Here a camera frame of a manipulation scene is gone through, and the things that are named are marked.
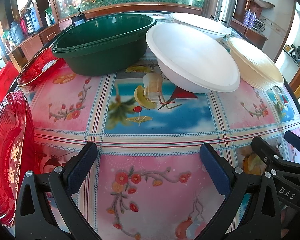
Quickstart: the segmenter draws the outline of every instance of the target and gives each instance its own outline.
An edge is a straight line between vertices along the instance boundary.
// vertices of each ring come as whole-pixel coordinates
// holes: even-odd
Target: white plastic bowl
[[[259,90],[283,86],[283,76],[274,62],[249,42],[231,37],[227,44],[245,82]]]
[[[216,41],[221,41],[225,35],[231,34],[231,30],[224,25],[199,15],[190,13],[171,13],[170,16],[175,23],[196,28]]]
[[[237,64],[214,39],[189,26],[165,23],[146,34],[164,75],[176,86],[193,92],[232,92],[240,84]]]

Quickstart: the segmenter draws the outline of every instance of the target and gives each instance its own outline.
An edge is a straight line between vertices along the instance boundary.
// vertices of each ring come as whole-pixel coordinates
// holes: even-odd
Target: wicker basket
[[[249,7],[250,11],[252,13],[256,13],[257,18],[260,18],[261,12],[262,12],[262,7],[260,5],[258,5],[257,3],[255,3],[254,1],[250,1],[250,7]]]

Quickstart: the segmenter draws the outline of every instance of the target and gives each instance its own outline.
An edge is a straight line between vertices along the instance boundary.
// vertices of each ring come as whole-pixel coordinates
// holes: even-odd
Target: red plate
[[[34,170],[34,128],[21,90],[0,103],[0,222],[12,226],[18,190],[25,173]]]
[[[65,63],[63,58],[55,57],[51,48],[46,48],[34,57],[21,71],[19,87],[33,86],[44,81],[56,69]]]

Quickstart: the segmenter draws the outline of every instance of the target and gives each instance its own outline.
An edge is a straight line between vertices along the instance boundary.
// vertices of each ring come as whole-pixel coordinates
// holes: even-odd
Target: spray can
[[[256,13],[252,13],[251,16],[250,16],[250,20],[249,20],[249,23],[248,23],[248,28],[252,28],[254,23],[256,22],[256,19],[257,19],[257,16],[256,16]]]
[[[244,19],[243,19],[243,25],[247,26],[250,20],[250,16],[251,16],[252,12],[249,10],[246,10],[246,14],[244,15]]]

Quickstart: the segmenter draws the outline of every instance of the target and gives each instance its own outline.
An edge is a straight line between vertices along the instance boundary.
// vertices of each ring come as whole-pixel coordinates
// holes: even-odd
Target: printed cherry
[[[135,108],[133,108],[133,112],[135,112],[135,113],[140,113],[141,111],[142,111],[141,106],[136,106]]]

